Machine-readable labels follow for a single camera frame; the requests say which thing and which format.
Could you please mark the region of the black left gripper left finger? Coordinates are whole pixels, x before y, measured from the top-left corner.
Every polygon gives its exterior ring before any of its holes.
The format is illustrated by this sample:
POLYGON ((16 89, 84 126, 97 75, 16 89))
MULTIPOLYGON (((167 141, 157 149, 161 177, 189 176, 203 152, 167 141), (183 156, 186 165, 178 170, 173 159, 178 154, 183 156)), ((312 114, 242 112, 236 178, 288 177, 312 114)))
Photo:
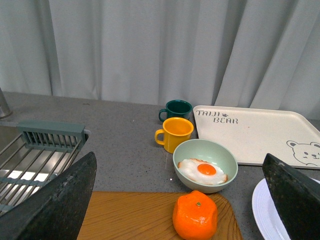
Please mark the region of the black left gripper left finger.
POLYGON ((93 152, 0 217, 2 240, 75 240, 83 224, 97 172, 93 152))

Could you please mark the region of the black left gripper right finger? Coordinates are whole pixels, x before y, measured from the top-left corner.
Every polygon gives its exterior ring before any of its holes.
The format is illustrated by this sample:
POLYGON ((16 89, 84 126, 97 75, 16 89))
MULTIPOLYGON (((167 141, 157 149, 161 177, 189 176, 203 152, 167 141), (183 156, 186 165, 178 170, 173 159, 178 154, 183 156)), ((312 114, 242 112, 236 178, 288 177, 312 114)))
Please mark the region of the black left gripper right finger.
POLYGON ((320 238, 320 184, 267 153, 263 174, 288 236, 292 240, 320 238))

